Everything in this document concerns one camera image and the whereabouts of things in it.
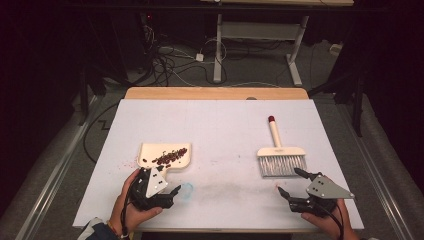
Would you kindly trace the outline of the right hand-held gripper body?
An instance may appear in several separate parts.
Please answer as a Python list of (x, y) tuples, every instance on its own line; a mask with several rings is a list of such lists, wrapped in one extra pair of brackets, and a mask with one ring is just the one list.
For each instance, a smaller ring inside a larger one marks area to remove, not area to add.
[(288, 201), (290, 210), (297, 213), (311, 213), (324, 218), (329, 216), (337, 205), (338, 199), (353, 199), (355, 195), (342, 188), (321, 172), (312, 173), (315, 179), (306, 188), (308, 198), (291, 197)]

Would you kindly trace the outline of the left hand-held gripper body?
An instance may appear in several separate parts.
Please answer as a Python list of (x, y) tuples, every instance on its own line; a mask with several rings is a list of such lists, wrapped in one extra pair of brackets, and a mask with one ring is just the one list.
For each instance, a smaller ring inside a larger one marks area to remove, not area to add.
[(128, 190), (129, 202), (137, 210), (150, 210), (154, 207), (169, 209), (173, 200), (167, 199), (169, 193), (163, 193), (168, 183), (156, 168), (141, 168)]

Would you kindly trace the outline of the pile of red beans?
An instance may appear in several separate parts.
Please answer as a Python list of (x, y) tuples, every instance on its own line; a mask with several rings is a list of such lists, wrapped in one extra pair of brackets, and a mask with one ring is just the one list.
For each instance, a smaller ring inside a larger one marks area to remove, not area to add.
[(149, 163), (157, 166), (164, 166), (165, 168), (185, 166), (188, 160), (185, 158), (187, 154), (187, 148), (181, 148), (178, 150), (172, 150), (171, 152), (164, 151), (161, 156), (154, 159), (141, 158), (143, 163)]

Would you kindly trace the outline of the cream plastic dustpan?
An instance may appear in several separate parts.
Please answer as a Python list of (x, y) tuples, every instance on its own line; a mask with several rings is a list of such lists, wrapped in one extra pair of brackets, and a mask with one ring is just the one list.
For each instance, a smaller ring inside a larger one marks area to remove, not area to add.
[(171, 171), (180, 171), (181, 169), (186, 168), (191, 161), (191, 144), (190, 143), (142, 143), (141, 147), (139, 149), (138, 157), (137, 157), (137, 164), (141, 168), (156, 168), (157, 165), (149, 164), (149, 163), (143, 163), (141, 161), (142, 157), (145, 157), (147, 159), (154, 159), (156, 157), (159, 157), (162, 155), (164, 151), (171, 152), (172, 150), (178, 150), (181, 148), (187, 148), (188, 152), (185, 155), (185, 158), (188, 160), (188, 163), (185, 166), (176, 166), (176, 167), (170, 167), (165, 168), (164, 172), (161, 172), (163, 176), (166, 176), (167, 172), (169, 170)]

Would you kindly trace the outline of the cream brush with red cap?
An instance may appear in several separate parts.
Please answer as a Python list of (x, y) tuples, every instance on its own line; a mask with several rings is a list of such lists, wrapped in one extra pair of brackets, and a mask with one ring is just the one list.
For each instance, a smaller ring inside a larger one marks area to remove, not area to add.
[(269, 116), (268, 123), (274, 146), (257, 151), (261, 175), (263, 177), (296, 176), (296, 169), (307, 168), (306, 152), (300, 147), (283, 147), (275, 118)]

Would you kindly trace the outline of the person's left hand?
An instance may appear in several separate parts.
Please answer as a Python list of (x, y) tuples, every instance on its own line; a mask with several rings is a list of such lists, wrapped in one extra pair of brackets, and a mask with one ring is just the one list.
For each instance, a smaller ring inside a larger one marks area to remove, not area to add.
[(122, 224), (122, 222), (125, 222), (126, 228), (130, 232), (133, 232), (137, 229), (137, 227), (153, 217), (159, 215), (163, 209), (160, 207), (155, 207), (147, 211), (138, 211), (132, 204), (130, 204), (126, 200), (126, 196), (128, 193), (128, 190), (130, 188), (131, 183), (134, 181), (134, 179), (137, 177), (139, 173), (139, 170), (136, 169), (124, 182), (121, 193), (118, 195), (112, 214), (110, 216), (109, 220), (119, 220)]

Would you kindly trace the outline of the person's right hand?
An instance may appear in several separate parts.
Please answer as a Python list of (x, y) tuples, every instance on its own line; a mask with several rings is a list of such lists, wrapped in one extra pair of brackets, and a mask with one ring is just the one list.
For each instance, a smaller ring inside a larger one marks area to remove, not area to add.
[(311, 213), (304, 212), (301, 214), (301, 217), (318, 227), (323, 233), (328, 235), (331, 240), (360, 240), (357, 233), (351, 227), (349, 212), (343, 199), (337, 200), (337, 207), (332, 212), (332, 215), (343, 227), (343, 232), (340, 232), (339, 225), (331, 216), (321, 218)]

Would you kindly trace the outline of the white mat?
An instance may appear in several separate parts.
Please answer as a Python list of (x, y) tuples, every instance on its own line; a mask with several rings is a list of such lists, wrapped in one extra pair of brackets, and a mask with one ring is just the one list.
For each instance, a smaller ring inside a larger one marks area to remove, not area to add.
[(109, 218), (143, 143), (188, 143), (191, 161), (168, 172), (178, 188), (173, 206), (143, 223), (143, 231), (312, 232), (279, 192), (306, 194), (300, 177), (263, 178), (256, 153), (273, 140), (274, 117), (286, 146), (305, 150), (307, 169), (346, 184), (311, 100), (123, 100), (74, 219), (82, 227)]

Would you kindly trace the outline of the black stand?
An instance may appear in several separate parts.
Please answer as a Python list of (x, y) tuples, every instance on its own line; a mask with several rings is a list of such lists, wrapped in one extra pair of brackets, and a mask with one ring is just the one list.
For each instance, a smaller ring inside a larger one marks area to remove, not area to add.
[(362, 101), (364, 92), (364, 79), (361, 70), (348, 70), (333, 80), (312, 88), (307, 92), (309, 97), (318, 93), (333, 93), (336, 104), (351, 104), (351, 124), (358, 137), (361, 132)]

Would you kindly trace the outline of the wooden table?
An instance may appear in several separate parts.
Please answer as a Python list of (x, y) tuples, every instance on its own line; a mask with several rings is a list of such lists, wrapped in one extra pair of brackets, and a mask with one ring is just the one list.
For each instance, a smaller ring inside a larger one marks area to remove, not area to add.
[(125, 99), (144, 100), (308, 100), (295, 88), (131, 87)]

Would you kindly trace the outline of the metal floor rail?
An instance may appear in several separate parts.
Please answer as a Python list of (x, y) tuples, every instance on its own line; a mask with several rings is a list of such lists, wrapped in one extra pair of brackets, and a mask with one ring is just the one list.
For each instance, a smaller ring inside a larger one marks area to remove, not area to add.
[(98, 110), (103, 96), (93, 96), (88, 105), (88, 114), (85, 119), (76, 128), (76, 133), (69, 143), (64, 155), (60, 158), (45, 186), (43, 187), (39, 197), (37, 198), (33, 208), (28, 214), (15, 240), (33, 240), (38, 231), (46, 213), (52, 204), (62, 181), (71, 165), (74, 152), (78, 144), (81, 142), (84, 134), (87, 132), (90, 121), (94, 118), (95, 112)]
[(364, 171), (368, 175), (368, 179), (374, 189), (375, 195), (379, 198), (380, 205), (382, 206), (386, 217), (390, 221), (398, 240), (413, 240), (413, 234), (407, 226), (405, 218), (401, 213), (400, 207), (396, 202), (394, 195), (390, 193), (388, 186), (384, 183), (382, 175), (373, 162), (363, 138), (359, 137), (352, 127), (348, 108), (345, 105), (338, 105), (337, 108), (350, 132), (350, 135), (353, 137), (356, 146), (359, 148)]

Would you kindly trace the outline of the desk with white frame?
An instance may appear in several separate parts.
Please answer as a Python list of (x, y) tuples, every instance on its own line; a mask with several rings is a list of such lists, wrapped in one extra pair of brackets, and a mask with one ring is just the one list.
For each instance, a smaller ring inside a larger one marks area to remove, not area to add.
[[(231, 4), (239, 4), (242, 7), (248, 5), (253, 7), (305, 7), (311, 9), (313, 7), (335, 8), (338, 10), (342, 7), (352, 7), (353, 0), (202, 0), (203, 2), (213, 2), (218, 7), (229, 7)], [(214, 57), (214, 73), (213, 82), (222, 83), (224, 76), (223, 60), (227, 53), (226, 47), (222, 42), (226, 39), (256, 39), (256, 40), (293, 40), (294, 46), (290, 54), (285, 56), (287, 67), (293, 84), (296, 87), (302, 86), (302, 81), (296, 66), (296, 57), (303, 39), (304, 33), (309, 20), (309, 14), (301, 15), (298, 23), (278, 24), (278, 23), (256, 23), (241, 21), (224, 21), (223, 14), (217, 15), (216, 26), (216, 42)]]

